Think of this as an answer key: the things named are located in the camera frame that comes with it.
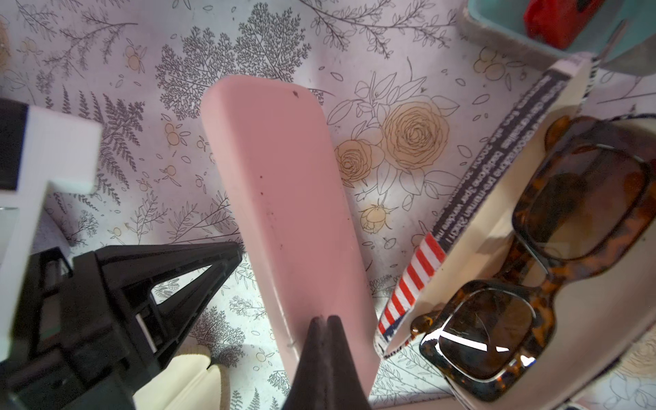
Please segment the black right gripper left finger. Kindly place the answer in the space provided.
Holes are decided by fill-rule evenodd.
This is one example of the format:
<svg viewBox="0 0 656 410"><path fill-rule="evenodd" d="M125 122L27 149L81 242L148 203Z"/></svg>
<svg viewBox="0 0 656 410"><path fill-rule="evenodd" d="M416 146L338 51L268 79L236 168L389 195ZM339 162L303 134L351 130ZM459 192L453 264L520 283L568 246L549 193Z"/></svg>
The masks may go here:
<svg viewBox="0 0 656 410"><path fill-rule="evenodd" d="M2 408L134 408L242 256L234 242L31 256L1 364Z"/></svg>

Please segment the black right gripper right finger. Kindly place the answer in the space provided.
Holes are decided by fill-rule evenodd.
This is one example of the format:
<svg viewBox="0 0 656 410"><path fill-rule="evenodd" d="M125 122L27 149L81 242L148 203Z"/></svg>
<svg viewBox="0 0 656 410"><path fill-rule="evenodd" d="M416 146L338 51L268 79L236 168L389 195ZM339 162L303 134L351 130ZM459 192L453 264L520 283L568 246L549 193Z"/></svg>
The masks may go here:
<svg viewBox="0 0 656 410"><path fill-rule="evenodd" d="M284 409L369 409L341 319L311 320Z"/></svg>

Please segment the pink glasses case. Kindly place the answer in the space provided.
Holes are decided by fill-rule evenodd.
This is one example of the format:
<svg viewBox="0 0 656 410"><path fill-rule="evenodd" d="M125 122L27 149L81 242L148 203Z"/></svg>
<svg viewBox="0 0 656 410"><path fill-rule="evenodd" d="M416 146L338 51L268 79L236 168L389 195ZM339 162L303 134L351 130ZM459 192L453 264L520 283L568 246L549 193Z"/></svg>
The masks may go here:
<svg viewBox="0 0 656 410"><path fill-rule="evenodd" d="M370 391L377 317L316 97L300 85L231 75L205 92L200 111L285 371L296 374L311 320L336 315Z"/></svg>

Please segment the newspaper print glasses case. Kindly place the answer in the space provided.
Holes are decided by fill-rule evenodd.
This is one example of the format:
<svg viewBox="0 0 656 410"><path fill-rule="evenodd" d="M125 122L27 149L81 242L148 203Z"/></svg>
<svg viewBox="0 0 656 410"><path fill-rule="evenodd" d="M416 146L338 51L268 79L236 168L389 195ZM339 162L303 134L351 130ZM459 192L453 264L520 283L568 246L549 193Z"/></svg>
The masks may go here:
<svg viewBox="0 0 656 410"><path fill-rule="evenodd" d="M391 294L373 346L414 347L467 409L589 409L655 338L655 117L580 114L557 61L503 119Z"/></svg>

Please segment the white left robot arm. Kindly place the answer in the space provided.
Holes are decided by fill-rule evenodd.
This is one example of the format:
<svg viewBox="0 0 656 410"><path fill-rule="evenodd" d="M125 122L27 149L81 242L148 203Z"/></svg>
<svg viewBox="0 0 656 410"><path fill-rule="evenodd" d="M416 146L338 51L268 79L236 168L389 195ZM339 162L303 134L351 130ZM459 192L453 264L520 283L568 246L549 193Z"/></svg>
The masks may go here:
<svg viewBox="0 0 656 410"><path fill-rule="evenodd" d="M46 195L95 188L101 124L13 100L1 101L1 358L12 328Z"/></svg>

